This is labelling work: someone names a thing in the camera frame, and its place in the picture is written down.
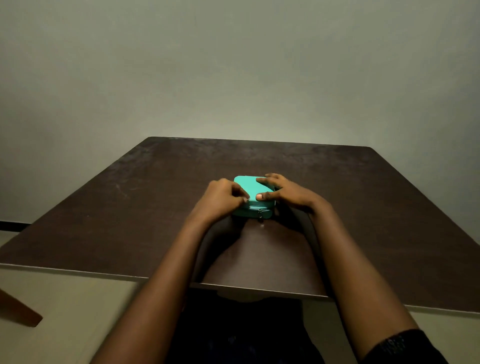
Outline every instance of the case lid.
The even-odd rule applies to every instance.
[[[237,176],[233,180],[238,183],[249,195],[250,199],[248,204],[242,206],[242,208],[250,208],[254,210],[258,209],[271,209],[275,206],[275,201],[257,201],[255,198],[257,194],[262,192],[273,192],[273,186],[264,185],[256,181],[258,177],[255,176]]]

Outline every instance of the person's left hand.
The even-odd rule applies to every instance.
[[[211,225],[248,202],[249,198],[248,193],[236,182],[226,178],[211,181],[190,213],[190,217]]]

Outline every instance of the human hand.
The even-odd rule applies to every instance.
[[[248,202],[249,198],[248,193],[236,182],[226,178],[211,181],[190,213],[190,217],[211,225]]]
[[[289,181],[287,178],[277,173],[267,173],[265,178],[257,178],[257,182],[269,184],[278,188],[274,192],[263,192],[256,196],[258,201],[277,200],[296,207],[300,210],[314,212],[316,208],[327,206],[329,203],[321,196],[317,195],[305,187],[295,182]]]

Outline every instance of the gray wall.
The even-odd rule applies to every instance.
[[[367,145],[480,241],[479,1],[0,3],[0,220],[151,135]]]

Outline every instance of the dark brown tabletop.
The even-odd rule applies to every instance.
[[[149,277],[209,181],[267,172],[330,201],[403,303],[480,312],[480,246],[361,146],[150,137],[1,247],[0,264]],[[306,239],[275,220],[248,220],[203,283],[325,296]]]

